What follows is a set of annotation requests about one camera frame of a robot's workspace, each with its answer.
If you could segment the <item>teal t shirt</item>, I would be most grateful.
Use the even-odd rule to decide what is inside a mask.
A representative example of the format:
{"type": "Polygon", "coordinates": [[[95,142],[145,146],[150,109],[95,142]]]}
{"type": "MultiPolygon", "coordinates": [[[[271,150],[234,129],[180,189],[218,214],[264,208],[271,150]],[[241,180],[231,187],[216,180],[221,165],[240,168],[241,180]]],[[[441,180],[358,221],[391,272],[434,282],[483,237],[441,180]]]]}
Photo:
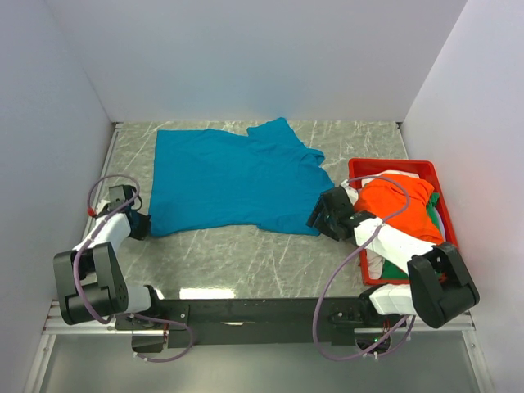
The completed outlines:
{"type": "Polygon", "coordinates": [[[151,235],[228,225],[318,235],[307,225],[334,183],[324,154],[307,147],[283,118],[223,130],[160,130],[149,205],[151,235]]]}

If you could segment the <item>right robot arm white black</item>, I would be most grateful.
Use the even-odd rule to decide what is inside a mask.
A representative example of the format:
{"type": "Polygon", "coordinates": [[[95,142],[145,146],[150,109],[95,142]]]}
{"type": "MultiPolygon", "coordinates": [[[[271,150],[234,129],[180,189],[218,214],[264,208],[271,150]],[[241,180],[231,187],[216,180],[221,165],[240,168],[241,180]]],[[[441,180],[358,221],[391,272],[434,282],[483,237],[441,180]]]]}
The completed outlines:
{"type": "Polygon", "coordinates": [[[480,293],[459,249],[449,243],[427,242],[389,225],[389,220],[409,207],[404,205],[384,219],[355,211],[346,189],[323,192],[307,225],[336,241],[351,240],[357,251],[372,251],[409,276],[407,284],[386,283],[363,292],[359,316],[376,327],[388,315],[418,316],[431,328],[440,328],[480,302],[480,293]]]}

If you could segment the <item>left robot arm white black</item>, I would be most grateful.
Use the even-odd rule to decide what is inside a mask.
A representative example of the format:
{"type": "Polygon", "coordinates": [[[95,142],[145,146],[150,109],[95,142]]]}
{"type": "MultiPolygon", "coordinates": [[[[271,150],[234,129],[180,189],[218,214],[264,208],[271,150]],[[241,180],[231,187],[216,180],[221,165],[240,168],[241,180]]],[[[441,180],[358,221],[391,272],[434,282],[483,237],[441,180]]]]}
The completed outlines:
{"type": "Polygon", "coordinates": [[[155,289],[128,285],[117,260],[117,251],[127,238],[143,241],[151,228],[151,217],[133,208],[142,198],[131,185],[109,189],[109,201],[93,211],[95,226],[80,244],[53,258],[61,317],[68,325],[118,314],[134,314],[142,327],[158,327],[164,310],[155,289]]]}

